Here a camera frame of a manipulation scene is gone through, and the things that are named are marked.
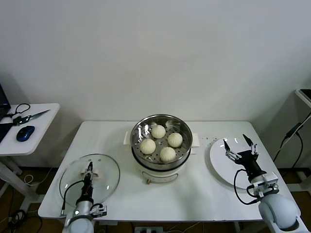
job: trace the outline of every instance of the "metal rim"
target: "metal rim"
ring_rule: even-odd
[[[169,168],[169,169],[166,169],[166,170],[159,170],[159,169],[155,169],[155,168],[152,168],[152,167],[148,167],[146,166],[145,164],[143,164],[140,160],[138,160],[138,158],[136,158],[136,156],[134,155],[134,151],[133,151],[133,148],[132,148],[132,155],[133,157],[135,158],[135,160],[141,165],[143,166],[144,168],[148,169],[148,170],[151,170],[151,171],[156,171],[156,172],[165,172],[165,171],[173,171],[177,168],[179,168],[180,166],[182,166],[188,159],[189,159],[189,156],[191,154],[191,151],[189,151],[188,155],[186,155],[186,159],[181,163],[179,164],[178,166],[176,167],[172,167],[172,168]]]
[[[176,126],[176,124],[181,124],[181,126],[183,127],[183,130],[182,131],[176,131],[176,132],[183,134],[183,137],[185,137],[184,141],[186,143],[186,147],[183,147],[184,148],[183,152],[184,152],[185,155],[180,155],[180,157],[176,157],[176,159],[174,159],[173,161],[170,161],[170,162],[163,162],[161,160],[157,160],[157,162],[153,162],[152,160],[150,161],[150,160],[146,159],[146,157],[141,156],[139,151],[136,151],[136,149],[138,149],[138,148],[136,148],[136,147],[138,147],[137,138],[136,138],[137,130],[139,128],[143,127],[143,125],[145,125],[145,124],[149,125],[149,127],[151,127],[153,125],[153,123],[150,123],[150,122],[153,122],[153,120],[154,120],[155,124],[158,124],[157,118],[158,118],[158,120],[166,120],[167,122],[172,121],[173,122],[172,124],[169,124],[168,126],[165,127],[166,129],[171,128],[172,129],[172,133],[174,133],[175,132],[174,130],[176,130],[178,128]],[[171,115],[168,115],[168,114],[155,114],[155,115],[151,115],[151,116],[145,117],[142,120],[140,120],[138,123],[136,123],[135,126],[131,130],[131,149],[132,149],[132,154],[135,157],[135,159],[137,161],[139,161],[140,164],[143,164],[143,166],[145,168],[150,169],[150,170],[154,170],[154,171],[170,171],[170,170],[176,169],[177,167],[179,167],[178,163],[182,163],[183,164],[188,159],[188,156],[190,155],[191,145],[192,145],[192,133],[191,133],[191,129],[189,128],[189,126],[183,120],[181,120],[180,118],[175,117],[175,116],[171,116]]]
[[[116,191],[116,189],[117,189],[117,187],[118,187],[118,185],[119,185],[119,182],[120,182],[120,177],[121,177],[121,172],[120,172],[119,164],[117,163],[117,161],[116,161],[114,158],[112,158],[112,157],[109,156],[109,155],[106,155],[106,154],[99,154],[99,153],[93,153],[93,154],[84,155],[84,156],[80,157],[79,159],[76,159],[76,160],[72,161],[72,162],[67,166],[67,168],[64,170],[62,176],[61,176],[60,179],[59,179],[59,184],[58,184],[59,193],[60,193],[60,196],[62,197],[62,199],[64,199],[64,197],[63,197],[63,194],[62,194],[62,192],[61,192],[61,190],[60,190],[60,182],[61,182],[61,180],[62,180],[64,174],[65,174],[66,171],[68,170],[68,168],[69,168],[73,163],[79,161],[80,159],[82,159],[82,158],[84,158],[84,157],[87,157],[87,156],[90,156],[90,155],[96,155],[96,154],[97,154],[97,155],[107,156],[108,158],[112,159],[112,160],[116,163],[116,165],[117,165],[117,167],[118,167],[118,171],[119,171],[119,178],[118,178],[118,182],[117,182],[117,185],[116,185],[115,189],[111,192],[110,195],[108,195],[108,196],[105,198],[105,200],[104,200],[103,202],[105,202],[105,201],[108,199],[108,197],[110,197],[110,196]]]

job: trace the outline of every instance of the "electrical outlet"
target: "electrical outlet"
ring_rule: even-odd
[[[134,233],[163,233],[163,227],[135,227]]]

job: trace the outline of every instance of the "computer mouse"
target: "computer mouse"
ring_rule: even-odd
[[[16,140],[19,142],[27,141],[34,131],[35,127],[32,125],[28,125],[24,128],[21,128],[16,135]]]

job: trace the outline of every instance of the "laptop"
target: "laptop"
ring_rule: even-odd
[[[3,119],[10,109],[11,105],[9,104],[9,101],[0,85],[0,120]]]

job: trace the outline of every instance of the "white table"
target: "white table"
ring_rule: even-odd
[[[209,149],[216,138],[241,137],[246,134],[258,143],[260,156],[265,157],[262,169],[274,171],[279,177],[280,194],[292,200],[267,150],[248,122],[187,122],[198,133],[200,147],[190,155],[184,173],[165,184],[147,185],[136,169],[130,146],[123,145],[126,131],[135,122],[86,121],[80,126],[67,154],[46,193],[38,214],[59,218],[62,198],[59,181],[72,161],[90,153],[113,157],[120,166],[121,177],[116,191],[110,196],[107,216],[97,220],[111,221],[251,221],[262,220],[258,205],[245,206],[235,196],[233,186],[219,177],[211,166]],[[251,198],[239,190],[245,201]]]
[[[14,113],[16,107],[17,105],[12,105],[10,113]],[[13,188],[25,196],[24,202],[21,206],[21,209],[25,211],[28,209],[30,203],[41,202],[43,200],[43,195],[38,195],[34,188],[30,188],[16,175],[20,175],[22,171],[9,158],[9,156],[28,155],[35,151],[39,142],[53,121],[56,113],[58,112],[59,104],[31,104],[30,109],[20,115],[21,117],[26,117],[28,115],[34,115],[48,109],[50,109],[50,111],[41,115],[37,119],[31,120],[28,123],[22,124],[20,126],[13,126],[0,143],[0,178],[8,181],[1,189],[0,196],[10,184]],[[0,121],[0,124],[10,122],[12,122],[12,119],[5,117]],[[16,134],[21,128],[27,125],[35,126],[35,131],[27,141],[18,142],[16,140]]]

